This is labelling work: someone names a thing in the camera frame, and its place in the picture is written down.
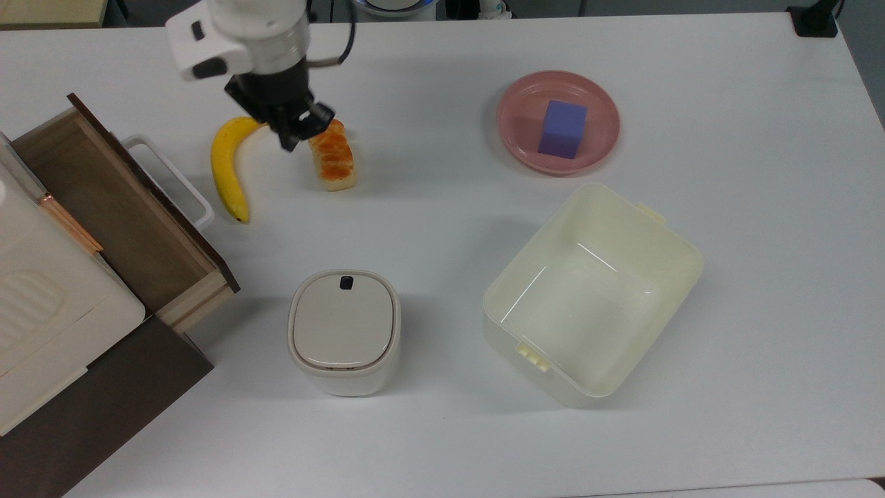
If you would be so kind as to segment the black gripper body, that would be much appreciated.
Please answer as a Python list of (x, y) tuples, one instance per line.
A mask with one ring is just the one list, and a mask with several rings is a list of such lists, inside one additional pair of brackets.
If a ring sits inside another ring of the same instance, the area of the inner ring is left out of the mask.
[(278, 135), (279, 127), (300, 127), (310, 103), (319, 103), (309, 86), (309, 65), (296, 65), (272, 75), (244, 73), (234, 75), (225, 85), (225, 93), (257, 122), (265, 123)]

